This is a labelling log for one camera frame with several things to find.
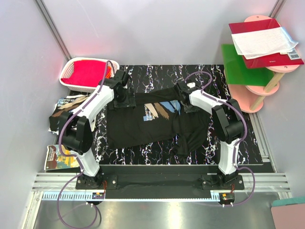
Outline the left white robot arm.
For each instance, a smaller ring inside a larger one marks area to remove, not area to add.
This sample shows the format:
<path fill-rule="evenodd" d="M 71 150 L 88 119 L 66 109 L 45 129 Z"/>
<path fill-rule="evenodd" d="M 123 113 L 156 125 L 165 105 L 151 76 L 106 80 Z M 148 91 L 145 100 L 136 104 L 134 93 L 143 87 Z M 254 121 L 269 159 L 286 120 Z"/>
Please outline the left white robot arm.
<path fill-rule="evenodd" d="M 70 112 L 62 112 L 59 117 L 59 147 L 70 150 L 64 156 L 75 157 L 80 165 L 81 173 L 88 177 L 95 177 L 100 166 L 92 152 L 91 122 L 97 114 L 111 104 L 113 108 L 135 107 L 134 90 L 127 87 L 130 79 L 128 73 L 117 70 L 114 77 L 104 78 L 95 91 L 81 105 Z"/>

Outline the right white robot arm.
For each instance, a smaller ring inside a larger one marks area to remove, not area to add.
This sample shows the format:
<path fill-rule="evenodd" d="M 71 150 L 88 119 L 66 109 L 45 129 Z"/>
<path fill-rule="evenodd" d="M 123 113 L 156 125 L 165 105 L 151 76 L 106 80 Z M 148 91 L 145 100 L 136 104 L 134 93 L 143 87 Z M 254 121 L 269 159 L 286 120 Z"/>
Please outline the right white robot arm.
<path fill-rule="evenodd" d="M 214 130 L 220 140 L 221 155 L 218 164 L 223 179 L 237 176 L 237 151 L 247 135 L 247 125 L 239 103 L 212 96 L 194 83 L 177 83 L 174 89 L 186 113 L 204 110 L 212 115 Z"/>

